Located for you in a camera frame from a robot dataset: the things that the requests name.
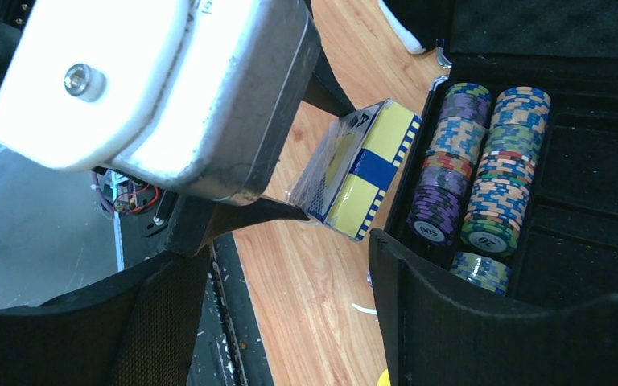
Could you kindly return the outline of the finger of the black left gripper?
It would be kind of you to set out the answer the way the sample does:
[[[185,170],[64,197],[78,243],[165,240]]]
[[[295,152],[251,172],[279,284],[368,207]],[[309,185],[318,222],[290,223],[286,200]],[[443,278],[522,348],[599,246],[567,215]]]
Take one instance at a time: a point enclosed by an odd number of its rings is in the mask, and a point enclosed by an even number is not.
[[[321,50],[303,101],[335,117],[345,117],[356,108],[336,79],[324,50]]]
[[[167,226],[164,249],[193,256],[219,236],[275,220],[307,221],[309,217],[299,207],[266,196],[245,206],[181,196]]]

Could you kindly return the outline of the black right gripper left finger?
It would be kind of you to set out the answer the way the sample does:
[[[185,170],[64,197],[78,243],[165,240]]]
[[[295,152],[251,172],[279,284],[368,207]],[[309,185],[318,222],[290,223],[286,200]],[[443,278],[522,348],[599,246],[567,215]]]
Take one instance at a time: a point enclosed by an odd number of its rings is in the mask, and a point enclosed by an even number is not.
[[[210,253],[163,252],[40,306],[0,310],[0,385],[184,385]]]

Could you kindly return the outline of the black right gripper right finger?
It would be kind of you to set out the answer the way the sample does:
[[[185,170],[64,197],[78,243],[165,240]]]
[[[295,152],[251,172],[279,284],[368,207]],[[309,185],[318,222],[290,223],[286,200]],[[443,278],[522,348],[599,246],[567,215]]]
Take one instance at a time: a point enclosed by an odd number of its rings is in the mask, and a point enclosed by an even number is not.
[[[463,281],[381,229],[369,268],[395,385],[618,385],[618,294],[542,309]]]

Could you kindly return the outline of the blue-green poker chip stack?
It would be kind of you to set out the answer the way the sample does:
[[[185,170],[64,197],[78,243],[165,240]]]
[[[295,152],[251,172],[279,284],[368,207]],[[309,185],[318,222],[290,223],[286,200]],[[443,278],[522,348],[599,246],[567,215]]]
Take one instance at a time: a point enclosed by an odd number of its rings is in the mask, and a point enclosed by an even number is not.
[[[500,296],[506,295],[511,276],[511,268],[507,265],[469,252],[457,252],[449,272],[465,282]]]

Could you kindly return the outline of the blue yellow card deck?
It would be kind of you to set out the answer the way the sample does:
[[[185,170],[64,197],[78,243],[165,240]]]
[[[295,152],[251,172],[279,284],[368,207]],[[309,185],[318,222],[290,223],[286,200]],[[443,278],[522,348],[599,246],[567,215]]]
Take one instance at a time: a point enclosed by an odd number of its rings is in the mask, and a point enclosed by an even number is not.
[[[422,125],[392,99],[333,121],[286,193],[311,220],[363,240]]]

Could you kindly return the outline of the black poker set case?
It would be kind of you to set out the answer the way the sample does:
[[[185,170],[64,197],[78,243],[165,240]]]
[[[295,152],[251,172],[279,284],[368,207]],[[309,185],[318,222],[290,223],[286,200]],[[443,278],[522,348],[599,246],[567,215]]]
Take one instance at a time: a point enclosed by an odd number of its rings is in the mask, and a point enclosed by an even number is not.
[[[618,1],[387,1],[451,82],[552,99],[509,296],[563,308],[618,294]]]

